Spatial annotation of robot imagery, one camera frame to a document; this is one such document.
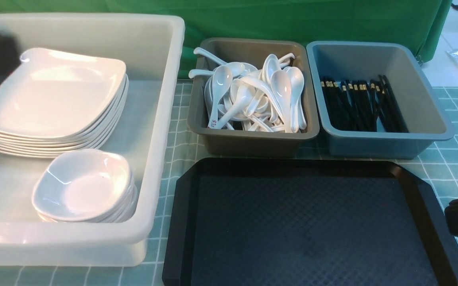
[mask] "stack of bowls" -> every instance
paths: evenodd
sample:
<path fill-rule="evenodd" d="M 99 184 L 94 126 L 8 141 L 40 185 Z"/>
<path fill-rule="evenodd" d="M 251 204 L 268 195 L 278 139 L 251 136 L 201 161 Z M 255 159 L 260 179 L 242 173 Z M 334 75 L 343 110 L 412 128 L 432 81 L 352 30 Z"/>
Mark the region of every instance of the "stack of bowls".
<path fill-rule="evenodd" d="M 44 48 L 20 60 L 0 85 L 0 153 L 56 158 L 109 139 L 127 97 L 124 62 Z"/>
<path fill-rule="evenodd" d="M 33 190 L 46 222 L 123 222 L 135 212 L 138 191 L 128 161 L 95 149 L 54 159 Z"/>

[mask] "green backdrop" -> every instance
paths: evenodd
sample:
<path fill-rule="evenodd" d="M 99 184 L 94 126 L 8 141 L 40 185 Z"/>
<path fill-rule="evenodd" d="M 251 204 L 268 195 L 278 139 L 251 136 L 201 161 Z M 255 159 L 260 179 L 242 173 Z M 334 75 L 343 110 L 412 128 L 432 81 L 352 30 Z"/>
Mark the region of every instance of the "green backdrop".
<path fill-rule="evenodd" d="M 7 12 L 177 15 L 186 32 L 180 77 L 209 37 L 393 42 L 431 60 L 451 0 L 0 0 Z"/>

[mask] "teal checkered tablecloth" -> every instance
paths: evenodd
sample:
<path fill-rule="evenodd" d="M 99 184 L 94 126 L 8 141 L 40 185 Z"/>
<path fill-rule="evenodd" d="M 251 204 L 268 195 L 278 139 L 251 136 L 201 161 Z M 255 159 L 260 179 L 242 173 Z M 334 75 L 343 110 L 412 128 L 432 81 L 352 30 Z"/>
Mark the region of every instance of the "teal checkered tablecloth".
<path fill-rule="evenodd" d="M 145 261 L 133 268 L 89 267 L 0 267 L 0 286 L 161 286 L 161 274 L 171 221 L 177 179 L 192 165 L 211 155 L 187 127 L 191 81 L 176 88 L 160 198 Z M 433 186 L 443 208 L 458 198 L 458 88 L 435 88 L 456 127 L 450 141 L 431 145 L 413 160 L 393 160 Z M 306 143 L 296 155 L 302 159 L 335 159 L 322 140 Z"/>

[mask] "black chopsticks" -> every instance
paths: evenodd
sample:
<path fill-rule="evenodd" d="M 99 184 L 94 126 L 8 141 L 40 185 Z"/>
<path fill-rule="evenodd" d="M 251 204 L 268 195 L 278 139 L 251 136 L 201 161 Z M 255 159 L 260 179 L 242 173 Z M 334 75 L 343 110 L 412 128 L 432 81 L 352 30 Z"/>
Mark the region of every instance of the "black chopsticks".
<path fill-rule="evenodd" d="M 323 96 L 330 123 L 339 130 L 378 132 L 409 132 L 390 82 L 385 75 L 379 80 L 342 80 L 321 78 Z"/>

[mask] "black tray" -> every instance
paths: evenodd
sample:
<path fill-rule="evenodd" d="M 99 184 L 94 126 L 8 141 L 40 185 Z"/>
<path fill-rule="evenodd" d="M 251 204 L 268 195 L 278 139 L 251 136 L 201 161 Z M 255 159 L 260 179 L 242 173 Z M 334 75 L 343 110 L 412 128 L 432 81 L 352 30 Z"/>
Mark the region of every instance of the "black tray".
<path fill-rule="evenodd" d="M 208 158 L 176 184 L 165 286 L 458 285 L 429 184 L 379 161 Z"/>

